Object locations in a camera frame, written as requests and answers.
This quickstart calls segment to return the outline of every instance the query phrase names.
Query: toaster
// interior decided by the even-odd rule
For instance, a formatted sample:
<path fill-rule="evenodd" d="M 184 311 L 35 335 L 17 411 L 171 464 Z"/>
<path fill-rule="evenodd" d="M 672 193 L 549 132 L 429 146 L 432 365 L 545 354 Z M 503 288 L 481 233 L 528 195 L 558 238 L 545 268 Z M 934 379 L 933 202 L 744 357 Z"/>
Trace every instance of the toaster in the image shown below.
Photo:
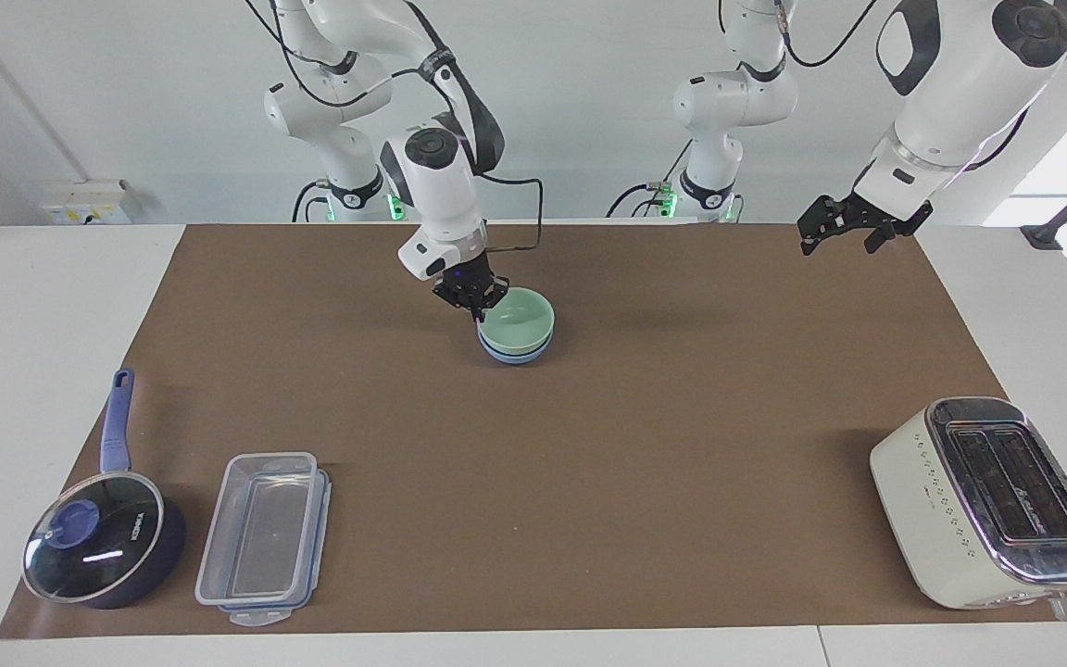
<path fill-rule="evenodd" d="M 872 451 L 917 586 L 952 608 L 1050 599 L 1067 621 L 1067 477 L 999 398 L 936 401 Z"/>

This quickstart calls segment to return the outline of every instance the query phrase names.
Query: toaster lever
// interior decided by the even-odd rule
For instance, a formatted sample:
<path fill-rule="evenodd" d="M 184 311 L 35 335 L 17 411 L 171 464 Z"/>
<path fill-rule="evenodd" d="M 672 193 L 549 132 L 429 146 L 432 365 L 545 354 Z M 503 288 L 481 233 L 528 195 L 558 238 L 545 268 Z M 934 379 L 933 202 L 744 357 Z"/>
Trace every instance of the toaster lever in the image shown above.
<path fill-rule="evenodd" d="M 1057 592 L 1053 597 L 1050 597 L 1049 604 L 1053 607 L 1056 620 L 1066 621 L 1067 623 L 1067 594 Z"/>

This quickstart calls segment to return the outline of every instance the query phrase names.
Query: white table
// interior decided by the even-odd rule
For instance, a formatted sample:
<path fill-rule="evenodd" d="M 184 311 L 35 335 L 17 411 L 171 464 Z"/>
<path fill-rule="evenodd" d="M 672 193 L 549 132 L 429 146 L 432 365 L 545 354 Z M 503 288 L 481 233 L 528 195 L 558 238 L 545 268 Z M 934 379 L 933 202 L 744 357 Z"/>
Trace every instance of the white table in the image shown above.
<path fill-rule="evenodd" d="M 0 228 L 0 618 L 18 539 L 60 492 L 182 227 Z M 1015 231 L 925 228 L 966 324 L 1067 472 L 1067 261 Z M 1020 664 L 1067 662 L 1067 625 L 141 637 L 0 642 L 0 664 Z"/>

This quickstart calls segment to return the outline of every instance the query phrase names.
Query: brown paper mat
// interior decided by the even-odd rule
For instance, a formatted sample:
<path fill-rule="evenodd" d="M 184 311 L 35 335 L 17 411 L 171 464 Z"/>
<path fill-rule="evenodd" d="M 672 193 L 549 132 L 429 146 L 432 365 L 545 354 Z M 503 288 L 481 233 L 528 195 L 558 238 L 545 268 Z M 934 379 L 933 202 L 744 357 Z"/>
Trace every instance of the brown paper mat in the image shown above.
<path fill-rule="evenodd" d="M 186 511 L 182 561 L 118 612 L 20 587 L 0 637 L 251 632 L 195 603 L 196 567 L 226 461 L 292 450 L 335 480 L 320 586 L 261 632 L 1050 619 L 935 607 L 878 502 L 875 444 L 1002 394 L 914 241 L 550 228 L 493 261 L 558 312 L 507 368 L 403 271 L 410 233 L 189 228 L 127 359 L 132 459 Z"/>

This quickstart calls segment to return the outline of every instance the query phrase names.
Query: electrical outlet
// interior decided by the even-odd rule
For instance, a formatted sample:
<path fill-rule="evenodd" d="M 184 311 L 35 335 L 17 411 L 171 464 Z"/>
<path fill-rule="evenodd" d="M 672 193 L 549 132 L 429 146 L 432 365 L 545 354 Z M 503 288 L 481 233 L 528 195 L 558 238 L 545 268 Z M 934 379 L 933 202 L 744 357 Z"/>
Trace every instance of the electrical outlet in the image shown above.
<path fill-rule="evenodd" d="M 50 182 L 42 208 L 52 224 L 131 224 L 140 211 L 122 180 Z"/>

